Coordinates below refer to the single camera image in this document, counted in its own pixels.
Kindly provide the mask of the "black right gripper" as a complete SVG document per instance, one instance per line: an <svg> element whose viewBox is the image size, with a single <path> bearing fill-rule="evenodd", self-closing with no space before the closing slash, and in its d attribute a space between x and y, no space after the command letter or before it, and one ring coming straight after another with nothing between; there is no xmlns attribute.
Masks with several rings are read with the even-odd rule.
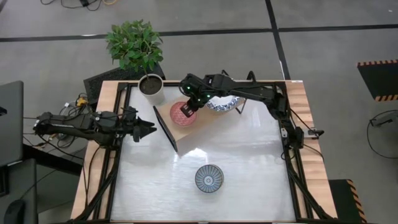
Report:
<svg viewBox="0 0 398 224"><path fill-rule="evenodd" d="M187 103L180 107L180 111L186 116L191 117L195 114L196 108L202 108L215 96L215 90L211 86L212 78L206 75L199 78L189 73L180 83L179 89L184 96L189 97Z"/></svg>

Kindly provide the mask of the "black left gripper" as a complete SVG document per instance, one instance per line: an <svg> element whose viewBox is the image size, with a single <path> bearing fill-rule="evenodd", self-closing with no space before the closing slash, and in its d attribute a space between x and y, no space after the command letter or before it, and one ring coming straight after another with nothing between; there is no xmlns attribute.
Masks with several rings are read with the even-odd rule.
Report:
<svg viewBox="0 0 398 224"><path fill-rule="evenodd" d="M142 138L157 131L157 128L153 127L154 123L137 117L137 110L131 106L123 108L119 121L121 137L130 135L134 142L139 142Z"/></svg>

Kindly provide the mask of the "red zigzag patterned bowl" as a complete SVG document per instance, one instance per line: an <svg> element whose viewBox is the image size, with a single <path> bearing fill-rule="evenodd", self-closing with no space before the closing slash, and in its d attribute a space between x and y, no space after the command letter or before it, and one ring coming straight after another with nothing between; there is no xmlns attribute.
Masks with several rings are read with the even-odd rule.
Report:
<svg viewBox="0 0 398 224"><path fill-rule="evenodd" d="M197 114L193 113L191 117L186 117L184 113L181 111L181 107L185 104L185 102L179 101L172 105L170 109L170 118L171 120L181 127L187 127L193 124L197 119Z"/></svg>

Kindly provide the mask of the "blue patterned bowl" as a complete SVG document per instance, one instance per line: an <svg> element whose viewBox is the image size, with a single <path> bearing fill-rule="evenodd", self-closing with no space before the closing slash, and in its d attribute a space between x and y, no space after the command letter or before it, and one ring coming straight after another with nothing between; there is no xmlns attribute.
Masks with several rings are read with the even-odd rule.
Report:
<svg viewBox="0 0 398 224"><path fill-rule="evenodd" d="M213 164L200 167L195 174L195 185L204 193L210 194L216 192L221 188L223 182L223 171Z"/></svg>

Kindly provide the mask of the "white plant pot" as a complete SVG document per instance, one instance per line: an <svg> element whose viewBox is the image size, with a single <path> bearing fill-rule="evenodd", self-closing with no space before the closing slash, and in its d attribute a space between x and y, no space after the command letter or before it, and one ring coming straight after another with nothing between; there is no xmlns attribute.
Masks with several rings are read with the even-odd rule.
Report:
<svg viewBox="0 0 398 224"><path fill-rule="evenodd" d="M160 105L165 100L163 79L156 74L143 76L138 83L138 89L152 105Z"/></svg>

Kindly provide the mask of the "black floor mat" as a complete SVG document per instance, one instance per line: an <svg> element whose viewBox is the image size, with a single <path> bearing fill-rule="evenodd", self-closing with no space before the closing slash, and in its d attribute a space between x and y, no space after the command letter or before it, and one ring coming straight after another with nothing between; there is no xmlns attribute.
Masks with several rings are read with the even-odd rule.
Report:
<svg viewBox="0 0 398 224"><path fill-rule="evenodd" d="M99 75L87 78L83 80L83 83L88 100L97 101L104 81L140 80L144 75L145 72L141 68L137 72L133 68L127 70L114 68Z"/></svg>

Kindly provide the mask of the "green leafy plant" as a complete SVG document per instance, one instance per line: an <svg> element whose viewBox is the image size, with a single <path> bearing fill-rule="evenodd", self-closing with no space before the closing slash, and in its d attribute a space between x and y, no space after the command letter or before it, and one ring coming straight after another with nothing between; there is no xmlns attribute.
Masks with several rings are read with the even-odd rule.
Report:
<svg viewBox="0 0 398 224"><path fill-rule="evenodd" d="M121 69L148 74L164 60L160 34L153 30L150 22L142 19L113 25L105 40L112 60L117 61Z"/></svg>

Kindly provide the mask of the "dark grey monitor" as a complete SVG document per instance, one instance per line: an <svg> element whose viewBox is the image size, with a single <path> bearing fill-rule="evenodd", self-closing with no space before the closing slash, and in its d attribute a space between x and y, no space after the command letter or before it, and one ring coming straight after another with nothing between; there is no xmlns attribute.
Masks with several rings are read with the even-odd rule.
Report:
<svg viewBox="0 0 398 224"><path fill-rule="evenodd" d="M0 86L0 167L22 159L24 84Z"/></svg>

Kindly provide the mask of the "black computer mouse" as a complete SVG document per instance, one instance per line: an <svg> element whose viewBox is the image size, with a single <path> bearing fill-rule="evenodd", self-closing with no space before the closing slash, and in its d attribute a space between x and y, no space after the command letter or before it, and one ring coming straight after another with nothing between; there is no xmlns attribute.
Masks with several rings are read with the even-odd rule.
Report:
<svg viewBox="0 0 398 224"><path fill-rule="evenodd" d="M24 224L25 202L18 199L9 204L4 214L4 224Z"/></svg>

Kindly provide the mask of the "black mat with hazard stripes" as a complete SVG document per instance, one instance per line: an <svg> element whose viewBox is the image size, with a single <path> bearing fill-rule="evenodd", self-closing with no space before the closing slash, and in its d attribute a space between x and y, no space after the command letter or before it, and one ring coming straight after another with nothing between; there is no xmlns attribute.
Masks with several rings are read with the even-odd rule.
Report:
<svg viewBox="0 0 398 224"><path fill-rule="evenodd" d="M367 223L356 187L351 179L329 180L339 220L351 223Z"/></svg>
<svg viewBox="0 0 398 224"><path fill-rule="evenodd" d="M375 101L398 100L398 60L358 62L357 69Z"/></svg>

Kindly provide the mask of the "wooden shelf with black frame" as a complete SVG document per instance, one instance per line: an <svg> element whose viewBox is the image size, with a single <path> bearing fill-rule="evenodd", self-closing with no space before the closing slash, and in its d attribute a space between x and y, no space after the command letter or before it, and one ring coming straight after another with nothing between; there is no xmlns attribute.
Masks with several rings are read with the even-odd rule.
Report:
<svg viewBox="0 0 398 224"><path fill-rule="evenodd" d="M204 107L195 112L197 114L197 119L193 124L187 127L181 127L176 125L169 115L172 105L179 101L186 103L188 101L188 97L180 95L168 103L164 103L160 106L153 106L157 120L176 152L178 151L177 143L179 140L197 132L202 127L213 123L216 119L231 110L236 110L241 114L244 105L246 104L246 99L237 96L212 98Z"/></svg>

